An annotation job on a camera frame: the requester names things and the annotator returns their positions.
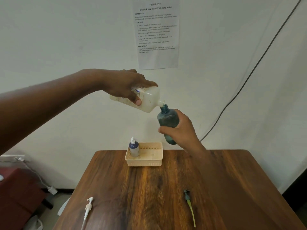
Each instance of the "large white soap bottle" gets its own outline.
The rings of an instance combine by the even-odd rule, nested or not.
[[[159,87],[152,86],[148,88],[131,88],[133,92],[142,100],[142,104],[137,106],[128,98],[114,97],[110,95],[110,99],[140,109],[141,111],[150,113],[156,106],[163,107],[164,100],[160,100]]]

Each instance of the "hand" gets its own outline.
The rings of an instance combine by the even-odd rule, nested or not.
[[[137,73],[135,69],[97,70],[101,70],[103,74],[103,91],[112,96],[128,98],[137,106],[141,105],[142,101],[136,93],[131,90],[132,87],[158,86],[156,82],[146,80],[144,75]]]
[[[199,141],[191,120],[181,111],[175,109],[179,117],[177,127],[159,127],[158,131],[162,134],[169,135],[184,150],[190,151],[194,149],[204,148]]]

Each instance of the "teal plastic bottle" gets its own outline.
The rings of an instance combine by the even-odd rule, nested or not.
[[[161,112],[158,114],[158,121],[160,126],[177,127],[179,123],[177,112],[174,109],[169,109],[167,105],[163,105],[163,107],[160,107],[160,109]],[[164,137],[167,143],[177,144],[169,135],[164,134]]]

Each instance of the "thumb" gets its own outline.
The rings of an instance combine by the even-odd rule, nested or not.
[[[172,136],[177,129],[174,127],[161,126],[158,129],[158,132],[161,134],[166,134]]]
[[[136,95],[135,92],[130,91],[127,97],[130,101],[132,101],[134,104],[136,104],[137,106],[140,106],[142,104],[142,101],[140,100],[140,98]]]

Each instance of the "black cable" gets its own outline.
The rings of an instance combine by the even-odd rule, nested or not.
[[[266,51],[264,52],[264,54],[262,55],[262,57],[260,58],[260,60],[257,62],[257,64],[255,65],[255,67],[253,68],[253,70],[251,71],[251,73],[249,74],[248,78],[246,79],[246,81],[244,82],[244,84],[242,85],[241,89],[239,90],[239,92],[236,94],[236,96],[224,107],[224,109],[222,110],[222,112],[220,113],[219,117],[217,118],[215,124],[213,125],[213,127],[210,129],[210,131],[200,140],[202,141],[210,132],[211,130],[215,127],[216,123],[218,122],[218,120],[220,119],[221,115],[223,114],[224,110],[229,106],[229,104],[232,103],[232,101],[238,96],[238,94],[241,92],[241,90],[243,89],[243,87],[245,86],[246,82],[248,81],[248,79],[251,77],[251,75],[253,74],[254,70],[257,68],[257,66],[259,65],[260,61],[262,60],[262,58],[264,57],[264,55],[267,53],[267,51],[269,50],[269,48],[271,47],[272,43],[274,42],[275,38],[277,37],[277,35],[279,34],[279,32],[282,30],[282,28],[284,27],[284,25],[286,24],[286,22],[288,21],[288,19],[291,17],[291,15],[293,14],[293,12],[295,11],[295,9],[297,8],[297,6],[300,4],[302,0],[299,0],[298,3],[296,4],[296,6],[293,8],[293,10],[291,11],[290,15],[287,17],[286,21],[282,24],[282,26],[280,27],[280,29],[278,30],[278,32],[276,33],[276,35],[274,36],[274,38],[272,39],[271,43],[269,44],[269,46],[267,47]]]

